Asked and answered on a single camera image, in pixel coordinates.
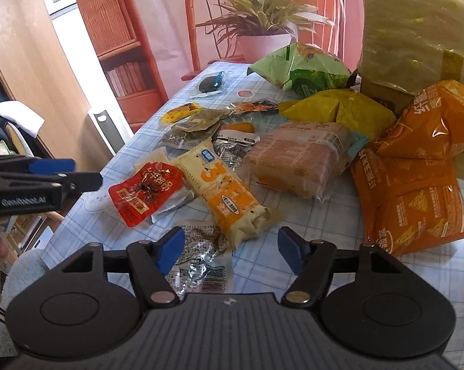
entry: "row of books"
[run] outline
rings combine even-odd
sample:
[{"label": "row of books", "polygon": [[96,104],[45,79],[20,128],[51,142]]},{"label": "row of books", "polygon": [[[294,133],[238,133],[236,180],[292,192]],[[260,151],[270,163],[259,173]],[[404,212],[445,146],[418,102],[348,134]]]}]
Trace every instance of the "row of books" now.
[{"label": "row of books", "polygon": [[148,90],[151,85],[149,76],[143,63],[127,63],[107,72],[107,80],[117,97]]}]

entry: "white oval label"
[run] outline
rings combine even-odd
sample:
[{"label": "white oval label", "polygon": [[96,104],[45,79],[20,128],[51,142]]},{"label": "white oval label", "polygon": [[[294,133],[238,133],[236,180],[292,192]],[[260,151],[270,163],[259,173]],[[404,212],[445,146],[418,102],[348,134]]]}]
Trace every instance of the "white oval label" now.
[{"label": "white oval label", "polygon": [[230,211],[232,211],[234,214],[239,214],[239,209],[235,205],[235,203],[229,198],[228,196],[222,195],[222,201],[225,203],[225,205],[229,208]]}]

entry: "plaid tablecloth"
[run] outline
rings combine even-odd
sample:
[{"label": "plaid tablecloth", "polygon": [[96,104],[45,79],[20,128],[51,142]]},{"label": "plaid tablecloth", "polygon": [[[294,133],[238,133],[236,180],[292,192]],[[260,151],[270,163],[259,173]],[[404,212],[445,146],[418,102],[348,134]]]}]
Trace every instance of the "plaid tablecloth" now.
[{"label": "plaid tablecloth", "polygon": [[[281,91],[256,74],[246,77],[246,69],[245,64],[215,63],[209,66],[150,118],[102,170],[102,189],[85,193],[56,230],[43,255],[47,265],[53,268],[88,242],[101,242],[104,249],[124,249],[128,244],[141,239],[158,240],[179,220],[211,219],[206,204],[201,199],[194,199],[156,224],[143,221],[129,229],[108,201],[107,188],[133,174],[133,163],[143,154],[152,151],[169,129],[159,124],[162,115],[171,108],[189,102],[189,96],[196,93],[198,83],[207,73],[227,70],[230,71],[230,77],[226,90],[220,95],[199,100],[204,107],[218,108],[230,102],[261,98],[272,101],[296,98],[291,92]],[[249,98],[239,97],[240,90],[250,90],[254,95]],[[270,115],[267,116],[266,127],[272,129],[281,122],[283,119],[278,115]],[[172,157],[184,152],[175,149],[168,151]],[[460,184],[464,197],[464,182]],[[243,243],[234,253],[235,293],[271,291],[279,298],[293,282],[295,276],[276,246],[276,233],[280,226],[291,227],[306,240],[325,239],[333,242],[340,249],[356,249],[362,242],[362,217],[357,192],[349,174],[343,174],[332,197],[323,204],[259,187],[253,187],[252,192],[263,205],[278,208],[284,215],[284,221],[271,227],[258,239]],[[457,326],[445,356],[464,369],[464,240],[407,254],[401,260],[453,303]],[[332,288],[353,279],[353,274],[336,274]],[[127,275],[109,274],[109,280],[131,289]]]}]

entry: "white flower pot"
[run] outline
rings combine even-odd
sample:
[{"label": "white flower pot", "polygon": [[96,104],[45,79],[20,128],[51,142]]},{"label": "white flower pot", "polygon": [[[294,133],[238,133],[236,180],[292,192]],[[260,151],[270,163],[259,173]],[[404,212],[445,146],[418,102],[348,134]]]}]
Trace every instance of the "white flower pot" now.
[{"label": "white flower pot", "polygon": [[238,36],[237,43],[247,64],[255,63],[268,54],[289,45],[292,36],[287,34],[272,36]]}]

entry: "red chair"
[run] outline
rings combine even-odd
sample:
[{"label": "red chair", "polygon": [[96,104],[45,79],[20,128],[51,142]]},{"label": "red chair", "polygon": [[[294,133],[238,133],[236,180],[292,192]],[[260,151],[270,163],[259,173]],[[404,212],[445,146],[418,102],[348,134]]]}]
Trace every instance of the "red chair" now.
[{"label": "red chair", "polygon": [[[309,31],[299,32],[299,41],[313,43],[325,51],[329,51],[343,59],[343,33],[345,25],[345,8],[343,0],[306,0],[308,4],[318,7],[318,13],[331,19],[335,25],[328,26],[314,24],[315,33]],[[243,63],[244,57],[237,54],[235,38],[228,38],[217,43],[215,33],[205,34],[205,28],[196,28],[197,23],[217,18],[226,11],[220,6],[219,0],[185,0],[186,18],[188,23],[189,47],[193,62],[193,72],[184,75],[183,81],[191,80],[197,76],[206,65],[215,61],[229,61]]]}]

